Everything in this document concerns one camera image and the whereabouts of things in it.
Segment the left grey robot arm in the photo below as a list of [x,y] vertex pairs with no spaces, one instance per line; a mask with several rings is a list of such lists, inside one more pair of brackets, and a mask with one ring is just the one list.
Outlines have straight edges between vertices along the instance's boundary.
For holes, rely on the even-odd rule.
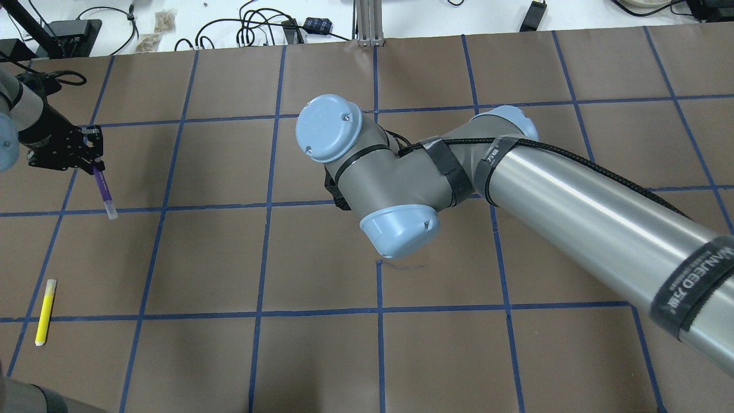
[[21,146],[31,167],[104,172],[100,126],[81,128],[9,71],[2,69],[2,170],[15,165]]

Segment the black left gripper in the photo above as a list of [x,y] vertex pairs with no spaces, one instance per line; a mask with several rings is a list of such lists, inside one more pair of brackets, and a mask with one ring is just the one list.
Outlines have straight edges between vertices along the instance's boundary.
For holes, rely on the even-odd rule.
[[65,172],[80,169],[87,174],[104,172],[103,131],[100,127],[76,128],[50,136],[44,148],[29,149],[27,165]]

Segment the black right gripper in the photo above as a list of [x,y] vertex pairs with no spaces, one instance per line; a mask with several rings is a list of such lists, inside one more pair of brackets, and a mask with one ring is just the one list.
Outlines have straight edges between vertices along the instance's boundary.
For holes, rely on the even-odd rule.
[[335,206],[343,211],[351,211],[351,207],[339,190],[337,183],[333,180],[333,176],[330,174],[327,168],[324,167],[323,170],[325,171],[325,180],[323,180],[323,186],[325,187],[325,190],[328,191],[328,193],[330,193],[330,195],[332,196]]

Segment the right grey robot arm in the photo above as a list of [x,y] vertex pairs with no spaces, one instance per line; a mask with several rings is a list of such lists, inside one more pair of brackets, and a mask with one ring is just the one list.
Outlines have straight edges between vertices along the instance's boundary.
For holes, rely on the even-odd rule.
[[518,107],[477,114],[409,146],[356,104],[323,95],[299,113],[295,139],[381,256],[413,254],[439,232],[440,211],[480,195],[732,374],[732,235],[542,143]]

